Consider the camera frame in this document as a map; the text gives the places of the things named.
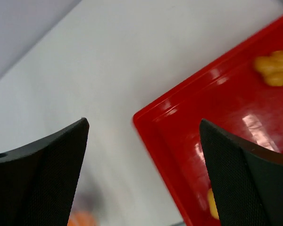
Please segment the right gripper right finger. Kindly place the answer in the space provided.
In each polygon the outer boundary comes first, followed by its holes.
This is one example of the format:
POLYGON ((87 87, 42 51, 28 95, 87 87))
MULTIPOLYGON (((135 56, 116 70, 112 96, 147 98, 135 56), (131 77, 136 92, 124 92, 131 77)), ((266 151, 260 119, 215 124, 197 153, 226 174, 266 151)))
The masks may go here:
POLYGON ((283 226, 283 154, 203 119, 200 142, 223 226, 283 226))

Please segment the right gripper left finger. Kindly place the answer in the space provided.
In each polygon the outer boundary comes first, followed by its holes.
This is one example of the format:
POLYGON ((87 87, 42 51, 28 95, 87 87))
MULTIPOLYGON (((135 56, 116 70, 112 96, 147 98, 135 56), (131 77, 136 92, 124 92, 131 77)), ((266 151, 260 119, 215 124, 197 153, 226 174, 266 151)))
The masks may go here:
POLYGON ((71 212, 89 123, 86 118, 0 153, 0 226, 65 226, 71 212))

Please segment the orange toy pumpkin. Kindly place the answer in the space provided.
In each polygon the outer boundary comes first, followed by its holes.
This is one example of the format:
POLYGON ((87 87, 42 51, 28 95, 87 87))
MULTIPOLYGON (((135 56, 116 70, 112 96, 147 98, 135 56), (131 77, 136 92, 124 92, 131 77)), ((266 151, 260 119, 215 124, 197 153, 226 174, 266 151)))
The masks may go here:
POLYGON ((77 211, 70 214, 67 226, 96 226, 94 216, 87 211, 77 211))

